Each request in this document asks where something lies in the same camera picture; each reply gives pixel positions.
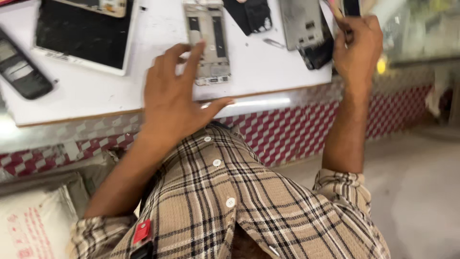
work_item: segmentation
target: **beige plaid shirt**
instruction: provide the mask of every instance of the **beige plaid shirt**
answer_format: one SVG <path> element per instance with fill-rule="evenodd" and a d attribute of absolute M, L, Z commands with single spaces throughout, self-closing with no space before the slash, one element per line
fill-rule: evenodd
<path fill-rule="evenodd" d="M 390 257 L 363 175 L 321 170 L 307 189 L 267 169 L 233 130 L 210 124 L 184 139 L 152 182 L 139 219 L 77 222 L 70 257 L 129 258 L 146 219 L 154 258 L 231 258 L 235 223 L 272 258 Z"/>

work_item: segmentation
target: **white table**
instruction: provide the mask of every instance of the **white table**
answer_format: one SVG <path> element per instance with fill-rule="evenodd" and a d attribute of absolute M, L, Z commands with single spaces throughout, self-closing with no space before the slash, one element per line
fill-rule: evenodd
<path fill-rule="evenodd" d="M 268 2 L 273 29 L 249 37 L 243 34 L 225 11 L 232 81 L 228 84 L 195 86 L 195 100 L 261 94 L 331 81 L 330 64 L 318 71 L 309 71 L 297 52 L 288 52 L 262 41 L 264 38 L 271 38 L 284 43 L 277 0 Z M 32 44 L 38 5 L 38 0 L 30 0 L 0 8 L 0 23 L 24 49 L 30 49 Z M 125 77 L 32 53 L 32 58 L 52 78 L 59 79 L 53 92 L 38 100 L 28 101 L 1 80 L 2 95 L 16 124 L 41 124 L 118 114 L 142 108 L 144 75 L 152 59 L 178 42 L 187 42 L 187 37 L 181 0 L 146 0 L 140 2 L 140 5 L 148 10 L 138 14 L 130 66 Z M 331 26 L 332 14 L 322 7 Z M 257 111 L 242 110 L 241 107 L 226 109 L 223 111 L 226 116 Z"/>

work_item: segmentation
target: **red tag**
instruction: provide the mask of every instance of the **red tag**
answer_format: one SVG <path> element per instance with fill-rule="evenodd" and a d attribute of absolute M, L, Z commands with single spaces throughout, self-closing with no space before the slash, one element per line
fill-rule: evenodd
<path fill-rule="evenodd" d="M 150 233 L 150 219 L 139 223 L 136 227 L 136 233 L 134 234 L 134 239 L 132 241 L 133 244 L 143 240 L 144 238 L 148 237 Z"/>

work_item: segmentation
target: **black phone case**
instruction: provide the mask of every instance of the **black phone case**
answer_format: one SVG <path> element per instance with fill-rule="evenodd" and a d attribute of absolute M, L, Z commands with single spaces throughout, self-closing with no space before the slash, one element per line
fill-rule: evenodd
<path fill-rule="evenodd" d="M 22 49 L 6 34 L 0 26 L 0 40 L 6 40 L 16 51 L 14 56 L 0 62 L 0 75 L 8 81 L 20 95 L 28 100 L 34 100 L 46 95 L 53 90 L 52 83 L 45 77 L 29 58 L 24 54 Z M 17 62 L 25 61 L 32 68 L 32 71 L 14 81 L 5 76 L 5 71 Z"/>

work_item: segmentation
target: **rolled sleeve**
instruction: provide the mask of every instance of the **rolled sleeve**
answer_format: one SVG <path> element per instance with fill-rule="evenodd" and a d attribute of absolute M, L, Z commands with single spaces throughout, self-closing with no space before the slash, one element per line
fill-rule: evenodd
<path fill-rule="evenodd" d="M 369 219 L 371 194 L 364 187 L 364 175 L 321 169 L 313 189 L 339 207 L 359 212 L 363 219 Z"/>
<path fill-rule="evenodd" d="M 107 257 L 136 222 L 135 215 L 95 217 L 79 220 L 72 226 L 67 245 L 69 258 L 93 259 Z"/>

